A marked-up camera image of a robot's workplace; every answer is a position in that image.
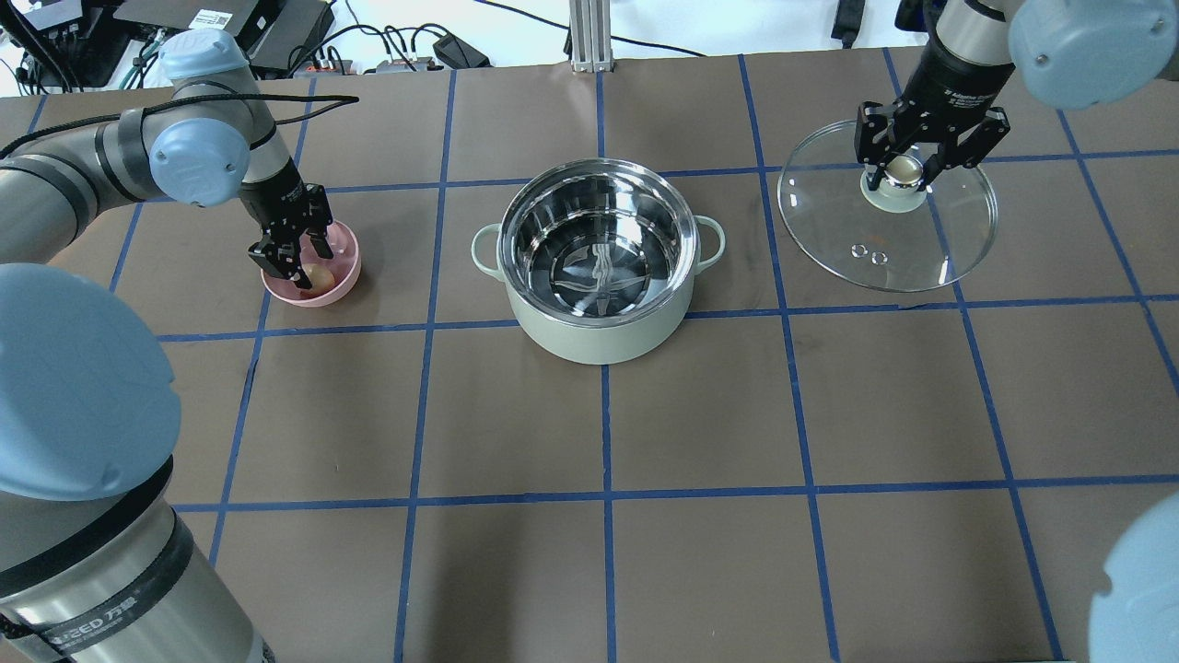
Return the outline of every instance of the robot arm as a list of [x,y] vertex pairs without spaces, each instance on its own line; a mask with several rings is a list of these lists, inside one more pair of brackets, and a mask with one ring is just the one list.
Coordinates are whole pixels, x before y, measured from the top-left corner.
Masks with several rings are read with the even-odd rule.
[[1171,60],[1175,24],[1174,0],[949,0],[901,97],[859,106],[856,157],[875,168],[869,189],[896,177],[889,165],[917,143],[937,146],[918,188],[976,166],[1010,132],[992,104],[1016,66],[1053,107],[1126,97]]
[[[249,63],[224,32],[183,33],[163,47],[173,99],[258,93]],[[101,212],[167,196],[202,206],[241,197],[262,239],[249,249],[270,276],[311,282],[303,234],[332,256],[323,186],[304,184],[261,100],[208,100],[75,129],[0,160],[0,263],[47,262]]]

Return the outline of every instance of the tiled surface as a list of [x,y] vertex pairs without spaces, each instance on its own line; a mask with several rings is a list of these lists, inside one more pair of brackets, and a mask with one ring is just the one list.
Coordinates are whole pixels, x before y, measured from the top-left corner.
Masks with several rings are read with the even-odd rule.
[[[895,97],[880,51],[320,80],[363,98],[305,124],[365,256],[327,309],[263,297],[237,203],[117,210],[58,262],[165,341],[170,501],[282,661],[1085,661],[1086,578],[1179,490],[1177,90],[1068,113],[1079,162],[1013,83],[1000,241],[959,289],[849,285],[776,210],[798,140]],[[539,349],[468,255],[599,150],[729,235],[681,328],[608,369]]]

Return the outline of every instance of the pot handle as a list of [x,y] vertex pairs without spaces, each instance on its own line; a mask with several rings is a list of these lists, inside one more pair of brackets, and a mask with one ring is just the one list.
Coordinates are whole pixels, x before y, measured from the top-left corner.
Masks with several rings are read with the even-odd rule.
[[470,260],[474,261],[475,267],[479,268],[479,271],[482,271],[483,274],[490,276],[492,278],[499,281],[500,283],[503,283],[503,273],[496,268],[487,267],[486,264],[480,262],[479,255],[475,254],[475,248],[479,247],[479,241],[482,239],[485,235],[490,235],[492,232],[498,234],[499,231],[500,231],[499,223],[490,223],[480,228],[479,232],[475,232],[475,238],[470,241]]
[[717,249],[717,252],[713,254],[712,257],[700,261],[699,264],[696,265],[696,273],[699,274],[705,269],[709,269],[710,267],[717,264],[717,261],[720,260],[720,256],[725,255],[725,247],[727,245],[727,241],[725,239],[725,231],[720,228],[720,224],[717,223],[717,219],[707,216],[697,215],[696,223],[700,225],[707,225],[709,228],[712,229],[713,232],[717,234],[717,237],[720,238],[720,248]]

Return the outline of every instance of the white pot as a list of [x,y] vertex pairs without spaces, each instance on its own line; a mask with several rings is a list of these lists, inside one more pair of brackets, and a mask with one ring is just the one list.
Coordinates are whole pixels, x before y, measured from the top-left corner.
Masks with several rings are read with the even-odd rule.
[[[671,297],[646,311],[645,315],[617,326],[591,327],[559,320],[525,301],[523,296],[505,277],[500,260],[502,251],[499,250],[500,244],[503,243],[503,236],[500,235],[501,224],[499,223],[486,225],[475,234],[470,242],[470,258],[480,271],[507,285],[508,301],[515,319],[540,347],[559,357],[578,363],[618,363],[651,352],[671,336],[672,332],[679,327],[680,321],[684,320],[684,314],[687,313],[687,306],[692,301],[696,275],[716,264],[724,255],[726,239],[720,224],[706,216],[696,216],[694,221],[711,228],[720,238],[717,252],[702,261],[699,243],[696,243],[691,271],[683,283],[674,288]],[[496,265],[494,268],[483,264],[475,252],[482,238],[490,234],[495,234],[498,237]]]

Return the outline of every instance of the black power adapter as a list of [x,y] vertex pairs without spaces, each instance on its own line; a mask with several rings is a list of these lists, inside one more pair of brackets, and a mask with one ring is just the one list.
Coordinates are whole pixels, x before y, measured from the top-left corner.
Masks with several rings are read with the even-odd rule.
[[492,66],[492,61],[479,48],[453,34],[447,34],[434,42],[434,55],[453,70]]

